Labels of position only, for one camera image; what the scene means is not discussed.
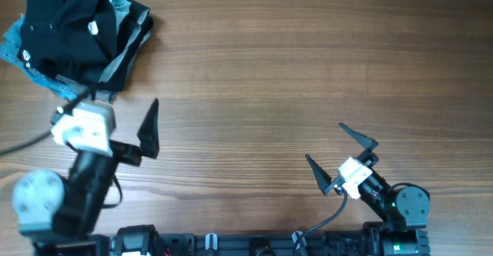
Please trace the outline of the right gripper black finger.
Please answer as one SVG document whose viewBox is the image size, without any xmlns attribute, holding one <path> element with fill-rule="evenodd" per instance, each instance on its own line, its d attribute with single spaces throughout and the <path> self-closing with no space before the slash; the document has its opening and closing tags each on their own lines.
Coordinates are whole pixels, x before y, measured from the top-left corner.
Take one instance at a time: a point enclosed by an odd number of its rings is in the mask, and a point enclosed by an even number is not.
<svg viewBox="0 0 493 256">
<path fill-rule="evenodd" d="M 365 150 L 372 151 L 378 146 L 378 142 L 369 136 L 366 136 L 356 130 L 352 130 L 349 126 L 342 122 L 338 123 L 339 127 L 344 130 L 349 136 L 351 136 L 358 144 L 360 144 Z"/>
<path fill-rule="evenodd" d="M 316 163 L 308 153 L 305 155 L 305 158 L 314 173 L 318 188 L 320 190 L 331 190 L 330 184 L 332 183 L 332 178 L 328 175 L 328 173 L 318 163 Z"/>
</svg>

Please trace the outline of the black t-shirt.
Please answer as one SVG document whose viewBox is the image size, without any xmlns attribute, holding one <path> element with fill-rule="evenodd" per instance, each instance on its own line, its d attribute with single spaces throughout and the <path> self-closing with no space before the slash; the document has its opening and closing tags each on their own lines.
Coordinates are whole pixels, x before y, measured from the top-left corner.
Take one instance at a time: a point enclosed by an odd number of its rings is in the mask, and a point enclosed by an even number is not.
<svg viewBox="0 0 493 256">
<path fill-rule="evenodd" d="M 116 57 L 116 15 L 109 0 L 26 1 L 18 57 L 50 78 L 94 83 Z"/>
</svg>

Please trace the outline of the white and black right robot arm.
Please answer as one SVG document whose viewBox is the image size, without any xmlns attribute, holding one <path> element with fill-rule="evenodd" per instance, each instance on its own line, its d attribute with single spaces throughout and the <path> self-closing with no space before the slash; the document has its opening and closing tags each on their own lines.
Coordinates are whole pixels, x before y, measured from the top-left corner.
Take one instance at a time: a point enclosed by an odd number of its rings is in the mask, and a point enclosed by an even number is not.
<svg viewBox="0 0 493 256">
<path fill-rule="evenodd" d="M 378 142 L 338 125 L 363 147 L 356 157 L 348 157 L 339 167 L 338 176 L 330 175 L 310 156 L 309 163 L 317 186 L 323 194 L 335 192 L 343 202 L 332 216 L 303 233 L 294 233 L 293 254 L 307 255 L 309 235 L 335 221 L 350 199 L 363 201 L 381 220 L 365 222 L 358 231 L 326 231 L 320 238 L 322 255 L 429 255 L 427 226 L 431 195 L 423 187 L 401 182 L 390 185 L 375 170 L 379 158 L 374 152 Z"/>
</svg>

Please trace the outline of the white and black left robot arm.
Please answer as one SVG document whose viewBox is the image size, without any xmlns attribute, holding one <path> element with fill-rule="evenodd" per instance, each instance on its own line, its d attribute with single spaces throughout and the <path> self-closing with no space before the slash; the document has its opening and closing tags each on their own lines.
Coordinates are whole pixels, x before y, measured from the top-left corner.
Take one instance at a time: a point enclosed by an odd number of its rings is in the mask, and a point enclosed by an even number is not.
<svg viewBox="0 0 493 256">
<path fill-rule="evenodd" d="M 49 135 L 77 153 L 63 177 L 48 170 L 27 173 L 12 191 L 18 230 L 37 255 L 57 255 L 59 247 L 80 248 L 90 239 L 111 186 L 118 186 L 121 163 L 137 167 L 144 157 L 157 158 L 159 101 L 153 100 L 139 128 L 139 145 L 111 140 L 115 113 L 108 103 L 84 98 L 59 107 Z"/>
</svg>

